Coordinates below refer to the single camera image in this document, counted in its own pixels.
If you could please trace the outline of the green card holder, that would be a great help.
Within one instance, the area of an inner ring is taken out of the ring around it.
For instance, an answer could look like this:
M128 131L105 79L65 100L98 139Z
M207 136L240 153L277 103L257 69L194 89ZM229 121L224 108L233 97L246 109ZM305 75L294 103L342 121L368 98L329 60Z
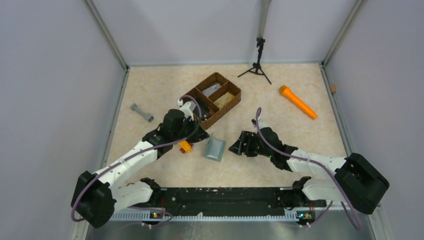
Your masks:
M224 155L225 146L226 141L216 138L214 136L214 132L212 132L208 138L203 157L216 162L221 162Z

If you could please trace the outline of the brown wicker divided basket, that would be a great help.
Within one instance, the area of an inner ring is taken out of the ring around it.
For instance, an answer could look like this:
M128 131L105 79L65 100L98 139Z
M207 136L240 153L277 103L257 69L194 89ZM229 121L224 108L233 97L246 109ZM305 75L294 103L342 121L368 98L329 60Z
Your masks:
M202 93L202 91L216 83L221 84L221 87L212 95L210 95L209 97L206 97ZM223 108L219 109L214 104L214 101L227 92L230 92L231 94L233 94L234 99L228 104L226 104ZM195 87L190 89L186 94L193 97L198 103L199 102L206 103L211 109L212 116L210 117L210 119L202 120L200 124L204 130L207 130L241 101L242 91L237 85L235 85L228 78L224 77L219 72L214 72L208 77L206 77L203 81L198 83Z

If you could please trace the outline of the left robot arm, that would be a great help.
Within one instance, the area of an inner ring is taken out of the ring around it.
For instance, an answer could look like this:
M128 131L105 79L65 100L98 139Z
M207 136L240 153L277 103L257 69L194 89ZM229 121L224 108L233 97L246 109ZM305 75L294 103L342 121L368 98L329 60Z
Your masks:
M196 99L183 95L178 109L170 109L158 127L148 132L129 152L93 173L83 172L77 179L71 200L71 220L87 221L92 227L105 225L113 214L136 204L154 207L160 193L140 180L124 183L146 165L158 160L183 142L197 143L209 137L194 111L201 107Z

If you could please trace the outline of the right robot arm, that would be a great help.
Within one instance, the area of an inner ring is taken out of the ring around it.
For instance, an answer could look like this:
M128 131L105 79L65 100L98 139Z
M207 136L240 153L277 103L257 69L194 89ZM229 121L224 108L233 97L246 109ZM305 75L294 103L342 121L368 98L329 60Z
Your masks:
M241 156L268 157L280 170L301 173L305 182L293 192L299 206L311 201L340 202L370 215L390 187L389 181L361 154L323 156L283 143L261 119L252 120L254 131L243 130L229 151Z

